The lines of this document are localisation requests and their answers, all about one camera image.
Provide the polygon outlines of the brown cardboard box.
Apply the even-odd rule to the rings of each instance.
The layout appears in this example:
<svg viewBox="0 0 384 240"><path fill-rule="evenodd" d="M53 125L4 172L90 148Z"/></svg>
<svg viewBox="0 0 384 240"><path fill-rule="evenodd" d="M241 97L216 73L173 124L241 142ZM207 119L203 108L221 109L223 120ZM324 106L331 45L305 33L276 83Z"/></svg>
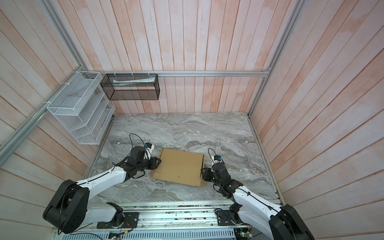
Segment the brown cardboard box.
<svg viewBox="0 0 384 240"><path fill-rule="evenodd" d="M201 169L205 163L203 154L164 148L160 160L162 162L157 169L150 173L152 179L194 187L203 187L206 184L201 177Z"/></svg>

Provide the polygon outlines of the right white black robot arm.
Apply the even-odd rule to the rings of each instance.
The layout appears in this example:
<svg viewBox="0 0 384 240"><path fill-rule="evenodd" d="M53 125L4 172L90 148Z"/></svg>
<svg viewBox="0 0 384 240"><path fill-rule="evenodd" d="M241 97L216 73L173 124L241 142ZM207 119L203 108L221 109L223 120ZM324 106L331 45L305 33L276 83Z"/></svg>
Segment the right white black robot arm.
<svg viewBox="0 0 384 240"><path fill-rule="evenodd" d="M294 207L273 204L250 191L229 175L224 162L202 168L204 181L218 187L218 193L232 200L231 221L258 229L272 240L313 240L314 236Z"/></svg>

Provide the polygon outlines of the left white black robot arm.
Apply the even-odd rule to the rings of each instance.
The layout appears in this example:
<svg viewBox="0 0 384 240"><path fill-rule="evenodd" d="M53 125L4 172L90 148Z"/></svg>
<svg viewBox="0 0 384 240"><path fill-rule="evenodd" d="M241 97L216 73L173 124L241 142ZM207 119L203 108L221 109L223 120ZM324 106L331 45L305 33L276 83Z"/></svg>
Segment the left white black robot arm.
<svg viewBox="0 0 384 240"><path fill-rule="evenodd" d="M112 186L138 179L139 172L155 170L161 160L153 157L154 148L151 143L132 147L128 156L111 169L77 182L64 181L44 210L43 219L56 227L59 233L65 234L93 223L121 228L125 220L122 207L112 202L91 205L89 201Z"/></svg>

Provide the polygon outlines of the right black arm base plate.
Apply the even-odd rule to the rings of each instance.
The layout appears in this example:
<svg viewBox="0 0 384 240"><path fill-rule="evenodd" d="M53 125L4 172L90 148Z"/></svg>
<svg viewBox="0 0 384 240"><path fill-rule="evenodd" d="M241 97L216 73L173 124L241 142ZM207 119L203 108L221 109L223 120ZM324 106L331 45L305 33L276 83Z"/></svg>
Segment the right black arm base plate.
<svg viewBox="0 0 384 240"><path fill-rule="evenodd" d="M242 222L238 214L232 210L215 209L214 213L219 226L250 226Z"/></svg>

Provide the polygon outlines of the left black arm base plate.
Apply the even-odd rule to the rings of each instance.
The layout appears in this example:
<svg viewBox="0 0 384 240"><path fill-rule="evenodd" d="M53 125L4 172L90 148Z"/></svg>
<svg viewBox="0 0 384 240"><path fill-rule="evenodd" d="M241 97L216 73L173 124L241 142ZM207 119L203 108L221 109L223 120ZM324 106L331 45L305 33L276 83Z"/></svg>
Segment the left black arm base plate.
<svg viewBox="0 0 384 240"><path fill-rule="evenodd" d="M138 226L139 212L123 212L122 217L114 218L111 222L97 223L97 229L135 229Z"/></svg>

